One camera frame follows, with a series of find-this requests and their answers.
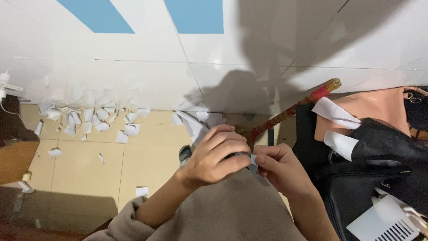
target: blue stripe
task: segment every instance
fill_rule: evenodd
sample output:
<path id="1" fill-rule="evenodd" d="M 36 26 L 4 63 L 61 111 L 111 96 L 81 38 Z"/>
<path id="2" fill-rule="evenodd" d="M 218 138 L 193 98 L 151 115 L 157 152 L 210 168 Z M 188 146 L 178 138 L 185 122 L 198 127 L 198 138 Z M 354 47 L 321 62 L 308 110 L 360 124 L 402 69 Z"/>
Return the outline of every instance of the blue stripe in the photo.
<path id="1" fill-rule="evenodd" d="M 223 0 L 165 0 L 178 33 L 224 33 Z"/>
<path id="2" fill-rule="evenodd" d="M 134 33 L 110 0 L 57 0 L 94 33 Z"/>

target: tile floor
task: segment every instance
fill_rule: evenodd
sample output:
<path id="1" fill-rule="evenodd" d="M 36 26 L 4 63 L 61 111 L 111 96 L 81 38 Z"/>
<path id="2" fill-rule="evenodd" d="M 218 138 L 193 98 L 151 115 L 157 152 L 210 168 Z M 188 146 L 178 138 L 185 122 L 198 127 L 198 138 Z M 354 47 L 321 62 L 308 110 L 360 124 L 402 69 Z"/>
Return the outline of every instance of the tile floor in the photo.
<path id="1" fill-rule="evenodd" d="M 138 117 L 140 135 L 129 137 L 128 143 L 116 143 L 117 130 L 123 130 L 121 112 L 111 130 L 98 133 L 95 129 L 85 141 L 82 128 L 70 137 L 56 131 L 65 119 L 49 120 L 39 115 L 36 105 L 21 105 L 21 116 L 28 129 L 34 130 L 40 119 L 44 126 L 40 145 L 30 165 L 28 184 L 37 191 L 24 200 L 15 218 L 34 223 L 39 219 L 42 228 L 87 234 L 117 215 L 125 203 L 135 197 L 137 186 L 149 187 L 149 195 L 158 190 L 178 168 L 177 154 L 183 145 L 191 144 L 184 125 L 171 125 L 172 111 L 151 111 L 147 118 Z M 255 127 L 269 116 L 257 115 L 251 121 L 241 114 L 225 114 L 228 124 Z M 296 140 L 295 118 L 275 127 L 275 142 L 293 145 Z M 267 144 L 267 134 L 257 142 Z M 60 148 L 57 158 L 48 150 Z M 102 164 L 98 154 L 102 154 Z M 6 210 L 13 200 L 0 205 Z"/>

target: white wall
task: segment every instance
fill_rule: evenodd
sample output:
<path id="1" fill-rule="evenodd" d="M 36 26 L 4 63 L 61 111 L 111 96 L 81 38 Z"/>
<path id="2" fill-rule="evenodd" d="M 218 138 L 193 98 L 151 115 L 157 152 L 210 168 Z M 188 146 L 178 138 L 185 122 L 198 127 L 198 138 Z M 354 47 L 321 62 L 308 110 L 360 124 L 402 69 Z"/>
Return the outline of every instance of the white wall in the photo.
<path id="1" fill-rule="evenodd" d="M 111 2 L 135 34 L 93 33 L 56 0 L 0 0 L 14 94 L 277 114 L 331 78 L 336 92 L 428 84 L 427 0 L 223 0 L 224 34 L 178 34 L 163 0 Z"/>

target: broom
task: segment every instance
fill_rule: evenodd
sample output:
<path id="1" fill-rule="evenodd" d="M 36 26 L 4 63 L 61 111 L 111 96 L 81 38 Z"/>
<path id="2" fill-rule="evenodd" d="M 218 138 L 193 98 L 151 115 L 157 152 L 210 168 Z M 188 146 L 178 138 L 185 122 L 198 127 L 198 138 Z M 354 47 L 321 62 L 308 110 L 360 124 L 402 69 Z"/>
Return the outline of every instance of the broom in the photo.
<path id="1" fill-rule="evenodd" d="M 338 78 L 333 78 L 325 83 L 325 85 L 321 86 L 319 89 L 315 90 L 310 94 L 309 96 L 306 96 L 303 100 L 299 101 L 297 104 L 293 105 L 292 107 L 284 110 L 279 115 L 275 116 L 274 118 L 266 121 L 263 125 L 252 128 L 251 130 L 248 130 L 248 128 L 242 127 L 242 126 L 236 126 L 235 131 L 236 133 L 240 134 L 241 136 L 245 137 L 247 139 L 247 144 L 253 149 L 254 142 L 256 141 L 257 137 L 266 131 L 269 128 L 274 127 L 275 125 L 281 123 L 285 119 L 287 119 L 289 116 L 292 116 L 296 113 L 296 106 L 297 105 L 305 105 L 308 103 L 316 103 L 319 99 L 322 97 L 327 96 L 332 92 L 333 90 L 339 88 L 342 85 L 340 80 Z"/>

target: forearm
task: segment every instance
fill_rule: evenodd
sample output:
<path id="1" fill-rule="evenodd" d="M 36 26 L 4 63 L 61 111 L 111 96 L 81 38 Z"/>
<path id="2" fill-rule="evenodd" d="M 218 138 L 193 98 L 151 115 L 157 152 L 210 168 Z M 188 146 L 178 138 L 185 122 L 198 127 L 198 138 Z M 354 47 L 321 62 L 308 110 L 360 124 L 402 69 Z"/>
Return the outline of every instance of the forearm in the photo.
<path id="1" fill-rule="evenodd" d="M 177 172 L 136 211 L 138 220 L 154 229 L 174 216 L 181 203 L 196 189 L 185 187 Z"/>
<path id="2" fill-rule="evenodd" d="M 288 202 L 294 223 L 308 241 L 339 241 L 318 192 Z"/>

